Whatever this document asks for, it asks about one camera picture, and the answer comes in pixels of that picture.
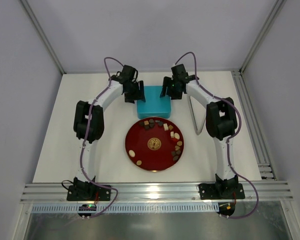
white table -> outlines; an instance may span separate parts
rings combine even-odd
[[[164,76],[171,72],[139,73],[144,85],[162,85]],[[200,81],[216,95],[231,97],[238,110],[242,108],[230,71],[198,72]],[[49,126],[36,168],[34,183],[59,183],[73,180],[79,166],[81,140],[73,130],[76,104],[88,101],[101,92],[108,76],[99,74],[65,74],[62,77]],[[205,109],[194,99],[193,108],[199,123]],[[215,181],[217,169],[216,150],[206,128],[197,136],[193,127],[187,96],[171,101],[170,121],[181,130],[184,151],[180,160],[171,168],[160,171],[145,171],[134,165],[124,148],[125,137],[130,127],[138,121],[135,104],[125,103],[120,96],[104,113],[105,128],[97,146],[95,174],[101,183],[141,182],[206,182]],[[236,170],[250,180],[261,180],[257,160],[250,141],[246,121],[242,116],[242,129],[233,141],[233,157]]]

red plate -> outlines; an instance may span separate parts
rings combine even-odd
[[[154,127],[145,129],[141,125],[144,121],[154,120]],[[164,126],[159,126],[156,121],[161,121],[168,126],[172,126],[172,130],[165,131]],[[171,138],[171,133],[178,133],[179,140]],[[177,142],[181,141],[180,154],[176,152]],[[160,117],[148,117],[136,122],[128,131],[125,137],[125,150],[131,161],[138,167],[148,171],[162,171],[170,168],[180,159],[184,150],[184,137],[180,129],[171,121]],[[174,160],[174,154],[178,156],[178,160]]]

gray wall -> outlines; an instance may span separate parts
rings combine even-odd
[[[0,240],[12,236],[61,74],[17,0],[0,0]]]
[[[300,209],[300,0],[286,2],[244,76],[276,174]]]
[[[29,3],[66,72],[104,72],[106,56],[154,71],[169,70],[188,51],[200,69],[238,69],[275,0]]]

gray floor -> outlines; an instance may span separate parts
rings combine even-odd
[[[254,202],[238,202],[234,216]],[[233,220],[216,213],[104,214],[91,220],[77,214],[32,214],[26,240],[291,240],[280,202],[260,202],[250,217]]]

small token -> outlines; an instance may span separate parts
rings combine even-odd
[[[165,124],[163,124],[163,128],[164,128],[164,130],[165,130],[165,131],[168,131],[168,130],[169,130],[169,128],[168,128],[168,124],[166,124],[166,123],[165,123]]]
[[[134,158],[136,156],[135,152],[133,150],[129,150],[130,157]]]
[[[174,137],[175,137],[176,139],[180,139],[179,133],[175,132],[175,133],[174,133]]]

